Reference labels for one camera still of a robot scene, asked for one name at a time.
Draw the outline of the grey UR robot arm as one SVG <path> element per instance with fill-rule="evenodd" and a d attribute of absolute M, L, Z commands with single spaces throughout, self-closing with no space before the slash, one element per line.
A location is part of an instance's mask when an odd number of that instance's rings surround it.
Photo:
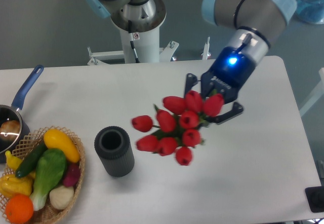
<path fill-rule="evenodd" d="M 86 0 L 93 12 L 111 18 L 119 29 L 126 63 L 169 61 L 178 47 L 162 49 L 159 28 L 166 18 L 162 0 Z M 297 8 L 296 0 L 203 0 L 201 15 L 213 25 L 235 29 L 233 37 L 211 67 L 200 77 L 188 74 L 185 91 L 200 84 L 203 98 L 216 91 L 232 109 L 208 117 L 204 125 L 221 124 L 243 112 L 238 93 L 273 43 L 285 30 Z"/>

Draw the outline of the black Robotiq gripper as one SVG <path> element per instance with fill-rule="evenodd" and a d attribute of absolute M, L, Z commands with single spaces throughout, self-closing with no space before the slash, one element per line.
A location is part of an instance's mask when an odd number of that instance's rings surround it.
<path fill-rule="evenodd" d="M 200 83 L 203 98 L 209 97 L 211 92 L 216 90 L 223 95 L 225 104 L 234 101 L 231 110 L 206 119 L 208 123 L 223 124 L 244 112 L 244 107 L 235 100 L 255 67 L 255 63 L 242 52 L 233 47 L 226 47 L 200 79 L 192 73 L 186 75 L 184 97 Z"/>

